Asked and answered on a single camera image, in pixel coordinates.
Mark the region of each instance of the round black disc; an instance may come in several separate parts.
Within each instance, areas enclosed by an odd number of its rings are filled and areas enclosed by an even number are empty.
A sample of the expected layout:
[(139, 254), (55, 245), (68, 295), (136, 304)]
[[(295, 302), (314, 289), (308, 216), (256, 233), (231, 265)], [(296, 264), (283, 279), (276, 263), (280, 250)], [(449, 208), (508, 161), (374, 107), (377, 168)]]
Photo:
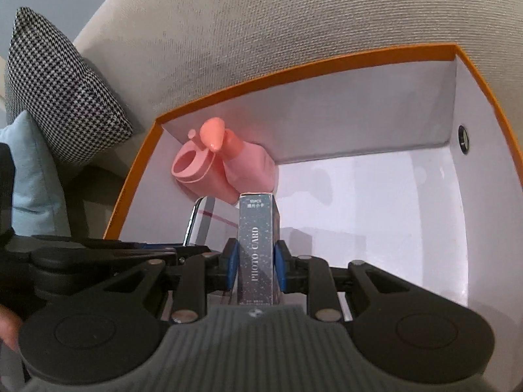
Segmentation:
[(20, 330), (28, 370), (52, 383), (86, 385), (120, 377), (144, 363), (161, 340), (160, 324), (124, 293), (54, 303)]
[(494, 335), (481, 316), (428, 292), (378, 295), (352, 332), (368, 361), (417, 383), (451, 383), (482, 373), (494, 349)]

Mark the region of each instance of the black and white pillow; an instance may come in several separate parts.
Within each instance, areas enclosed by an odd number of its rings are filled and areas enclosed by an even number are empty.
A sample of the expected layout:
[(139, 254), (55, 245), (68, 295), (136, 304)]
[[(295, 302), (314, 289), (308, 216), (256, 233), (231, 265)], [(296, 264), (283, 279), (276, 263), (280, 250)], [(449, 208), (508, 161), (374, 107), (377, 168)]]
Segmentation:
[(85, 165), (132, 135), (124, 110), (73, 43), (27, 7), (16, 12), (6, 79), (8, 122), (27, 110), (59, 162)]

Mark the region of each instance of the gray ribbed grip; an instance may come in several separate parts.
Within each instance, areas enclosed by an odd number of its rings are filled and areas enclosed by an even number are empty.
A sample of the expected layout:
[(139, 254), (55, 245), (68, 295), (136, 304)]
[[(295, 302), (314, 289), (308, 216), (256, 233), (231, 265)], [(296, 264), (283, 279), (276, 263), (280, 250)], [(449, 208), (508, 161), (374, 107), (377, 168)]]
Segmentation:
[(72, 387), (33, 380), (24, 388), (24, 392), (80, 390), (493, 391), (479, 376), (443, 386), (391, 377), (358, 353), (343, 326), (312, 320), (299, 306), (213, 307), (200, 322), (172, 326), (145, 364), (114, 381)]

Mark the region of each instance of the human hand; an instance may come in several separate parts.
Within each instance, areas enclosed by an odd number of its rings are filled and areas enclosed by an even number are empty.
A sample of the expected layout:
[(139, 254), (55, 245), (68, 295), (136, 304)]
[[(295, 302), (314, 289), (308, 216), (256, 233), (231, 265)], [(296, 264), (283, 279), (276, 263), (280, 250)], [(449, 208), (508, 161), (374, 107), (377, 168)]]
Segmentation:
[(13, 351), (18, 351), (18, 332), (22, 319), (0, 304), (0, 339)]

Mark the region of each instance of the pink stripe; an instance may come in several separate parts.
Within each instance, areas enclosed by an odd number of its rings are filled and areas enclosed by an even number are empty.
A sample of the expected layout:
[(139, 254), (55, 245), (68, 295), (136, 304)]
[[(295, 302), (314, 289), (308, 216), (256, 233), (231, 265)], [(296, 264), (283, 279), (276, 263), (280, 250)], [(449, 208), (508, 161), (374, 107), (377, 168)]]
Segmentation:
[(208, 217), (211, 217), (211, 218), (214, 218), (215, 220), (224, 222), (227, 225), (230, 225), (231, 227), (238, 228), (238, 225), (236, 223), (234, 223), (232, 221), (229, 221), (229, 220), (226, 220), (225, 218), (222, 218), (221, 216), (218, 216), (216, 214), (210, 213), (207, 210), (199, 210), (198, 213), (202, 214), (202, 215), (205, 215), (205, 216), (208, 216)]

